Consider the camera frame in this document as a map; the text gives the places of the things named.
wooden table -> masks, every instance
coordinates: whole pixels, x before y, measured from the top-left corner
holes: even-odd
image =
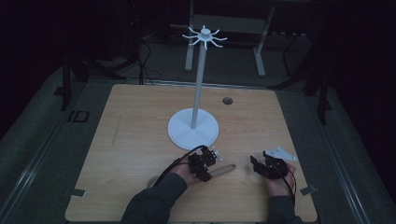
[[[192,107],[193,87],[116,85],[107,100],[76,189],[83,198],[72,198],[66,211],[70,221],[119,221],[128,202],[186,151],[167,133],[169,119]],[[233,99],[231,105],[222,102]],[[170,222],[259,222],[267,217],[267,192],[253,172],[249,156],[262,159],[264,150],[281,146],[296,155],[276,95],[272,91],[203,88],[200,108],[219,123],[214,146],[222,162],[209,171],[234,163],[226,175],[191,186],[177,200]],[[298,189],[306,187],[300,163]],[[317,219],[312,198],[296,194],[296,215]]]

person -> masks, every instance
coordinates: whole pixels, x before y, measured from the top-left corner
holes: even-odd
[[[183,160],[180,165],[172,168],[163,180],[154,188],[144,189],[137,193],[128,203],[120,224],[165,224],[176,200],[184,191],[201,180],[190,174],[189,165]],[[285,176],[293,188],[292,174],[295,167],[288,164],[290,173]],[[290,191],[282,179],[270,180],[263,177],[268,187],[268,224],[300,224],[302,220],[294,215],[294,205]]]

